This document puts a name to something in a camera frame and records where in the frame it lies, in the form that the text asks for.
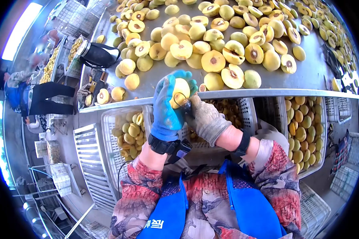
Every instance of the floral shirt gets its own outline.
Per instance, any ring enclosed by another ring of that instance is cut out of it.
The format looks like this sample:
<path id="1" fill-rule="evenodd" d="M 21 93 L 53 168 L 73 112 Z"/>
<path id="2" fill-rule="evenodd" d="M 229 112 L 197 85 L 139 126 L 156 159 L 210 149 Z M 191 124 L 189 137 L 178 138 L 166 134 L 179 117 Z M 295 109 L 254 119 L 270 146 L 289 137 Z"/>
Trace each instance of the floral shirt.
<path id="1" fill-rule="evenodd" d="M 128 176 L 121 181 L 122 198 L 114 208 L 109 239 L 135 238 L 159 198 L 179 191 L 173 185 L 161 192 L 162 171 L 150 169 L 139 157 L 127 168 Z M 282 147 L 275 141 L 261 140 L 258 155 L 248 169 L 288 233 L 282 238 L 302 238 L 299 179 L 296 166 Z M 234 183 L 249 185 L 245 181 Z M 183 184 L 189 209 L 181 238 L 253 238 L 239 231 L 235 211 L 230 209 L 224 174 L 202 173 L 184 180 Z"/>
<path id="2" fill-rule="evenodd" d="M 29 78 L 32 74 L 39 75 L 39 72 L 30 72 L 27 70 L 23 70 L 20 72 L 12 73 L 10 75 L 10 78 L 6 82 L 7 86 L 13 87 L 13 88 L 18 88 L 19 84 L 21 82 L 26 82 L 27 80 L 29 80 Z M 30 105 L 32 103 L 33 87 L 34 87 L 34 85 L 30 85 L 26 88 L 26 91 L 28 92 L 28 113 L 29 113 Z"/>

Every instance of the hand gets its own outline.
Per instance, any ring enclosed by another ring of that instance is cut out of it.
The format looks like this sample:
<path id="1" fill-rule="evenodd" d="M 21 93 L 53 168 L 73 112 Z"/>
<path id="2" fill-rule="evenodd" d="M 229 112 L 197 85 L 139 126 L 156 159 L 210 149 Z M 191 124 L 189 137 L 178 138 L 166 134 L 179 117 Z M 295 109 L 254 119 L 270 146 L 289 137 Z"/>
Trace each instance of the hand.
<path id="1" fill-rule="evenodd" d="M 175 141 L 178 139 L 178 131 L 184 124 L 182 109 L 173 109 L 169 101 L 173 97 L 176 78 L 187 81 L 190 87 L 190 96 L 197 90 L 197 82 L 191 79 L 191 72 L 177 70 L 162 78 L 156 87 L 153 99 L 154 122 L 151 133 L 153 136 L 164 141 Z"/>
<path id="2" fill-rule="evenodd" d="M 206 140 L 211 147 L 214 147 L 218 137 L 231 125 L 225 120 L 225 115 L 217 111 L 212 105 L 201 101 L 199 96 L 190 97 L 195 119 L 186 115 L 186 122 L 198 136 Z"/>
<path id="3" fill-rule="evenodd" d="M 288 143 L 288 140 L 286 137 L 280 133 L 274 126 L 270 125 L 269 123 L 258 119 L 258 125 L 261 126 L 261 129 L 257 130 L 254 137 L 261 140 L 274 140 L 276 141 L 280 146 L 282 146 L 284 152 L 288 156 L 288 148 L 290 147 L 290 144 Z"/>
<path id="4" fill-rule="evenodd" d="M 80 89 L 78 89 L 77 91 L 77 100 L 80 103 L 84 103 L 85 101 L 85 97 L 90 95 L 91 92 L 89 91 L 89 87 L 91 86 L 91 83 L 84 85 L 83 87 L 81 87 Z"/>

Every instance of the blue glove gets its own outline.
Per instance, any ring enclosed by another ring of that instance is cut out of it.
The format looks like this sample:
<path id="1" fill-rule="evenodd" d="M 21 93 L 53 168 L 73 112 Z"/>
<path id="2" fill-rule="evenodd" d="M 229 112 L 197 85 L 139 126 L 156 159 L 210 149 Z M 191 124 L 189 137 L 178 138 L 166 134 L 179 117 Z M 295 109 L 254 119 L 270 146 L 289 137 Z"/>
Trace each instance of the blue glove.
<path id="1" fill-rule="evenodd" d="M 187 81 L 190 87 L 190 96 L 198 90 L 197 82 L 191 77 L 191 72 L 177 70 L 158 82 L 153 99 L 154 122 L 151 129 L 151 134 L 156 138 L 163 141 L 178 139 L 178 131 L 184 124 L 184 112 L 181 108 L 173 109 L 169 101 L 173 97 L 176 78 Z"/>

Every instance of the gray work glove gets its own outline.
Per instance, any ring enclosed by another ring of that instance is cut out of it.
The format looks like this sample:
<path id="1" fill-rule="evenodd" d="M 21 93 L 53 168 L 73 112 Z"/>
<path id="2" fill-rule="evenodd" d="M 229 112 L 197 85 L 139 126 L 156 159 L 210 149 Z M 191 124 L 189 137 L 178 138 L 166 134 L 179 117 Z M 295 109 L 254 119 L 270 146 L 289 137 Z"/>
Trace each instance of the gray work glove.
<path id="1" fill-rule="evenodd" d="M 77 91 L 77 100 L 79 102 L 79 108 L 83 108 L 85 105 L 85 98 L 91 94 L 91 92 L 89 91 L 89 88 L 91 86 L 91 83 L 88 83 L 84 86 L 82 86 L 80 89 L 78 89 Z"/>
<path id="2" fill-rule="evenodd" d="M 284 152 L 288 156 L 288 148 L 290 147 L 290 144 L 288 143 L 286 137 L 274 126 L 261 119 L 258 119 L 258 125 L 261 126 L 261 129 L 256 131 L 257 135 L 255 135 L 254 137 L 259 140 L 266 139 L 276 141 L 280 146 L 282 146 Z"/>
<path id="3" fill-rule="evenodd" d="M 193 95 L 190 101 L 195 119 L 186 114 L 185 121 L 198 136 L 214 147 L 215 141 L 231 125 L 231 122 L 225 120 L 225 115 L 219 113 L 212 104 L 201 101 L 199 96 Z"/>

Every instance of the black pants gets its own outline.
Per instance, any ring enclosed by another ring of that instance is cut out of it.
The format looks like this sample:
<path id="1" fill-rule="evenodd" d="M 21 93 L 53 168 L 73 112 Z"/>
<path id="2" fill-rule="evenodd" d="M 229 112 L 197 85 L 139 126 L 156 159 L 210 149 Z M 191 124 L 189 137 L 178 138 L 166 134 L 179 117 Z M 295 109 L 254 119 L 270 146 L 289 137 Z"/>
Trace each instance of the black pants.
<path id="1" fill-rule="evenodd" d="M 63 84 L 47 82 L 33 87 L 32 103 L 29 115 L 40 114 L 73 114 L 73 106 L 70 104 L 60 104 L 46 98 L 57 95 L 73 97 L 75 89 Z"/>

